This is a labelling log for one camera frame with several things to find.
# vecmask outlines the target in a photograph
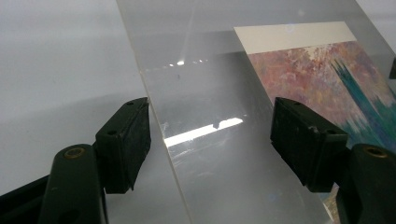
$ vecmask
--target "colorful artwork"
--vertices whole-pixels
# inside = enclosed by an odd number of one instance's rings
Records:
[[[299,101],[368,143],[396,152],[396,97],[356,41],[248,55],[272,103]]]

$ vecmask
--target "glass sheet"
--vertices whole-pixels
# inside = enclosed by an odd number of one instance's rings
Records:
[[[352,0],[118,0],[193,223],[330,223],[271,146],[272,107],[233,28],[345,21],[387,76],[394,54]]]

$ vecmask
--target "painting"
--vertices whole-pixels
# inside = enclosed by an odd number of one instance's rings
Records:
[[[345,40],[247,56],[272,103],[280,96],[309,106],[348,133],[348,147],[367,143],[396,152],[395,94],[360,44]]]

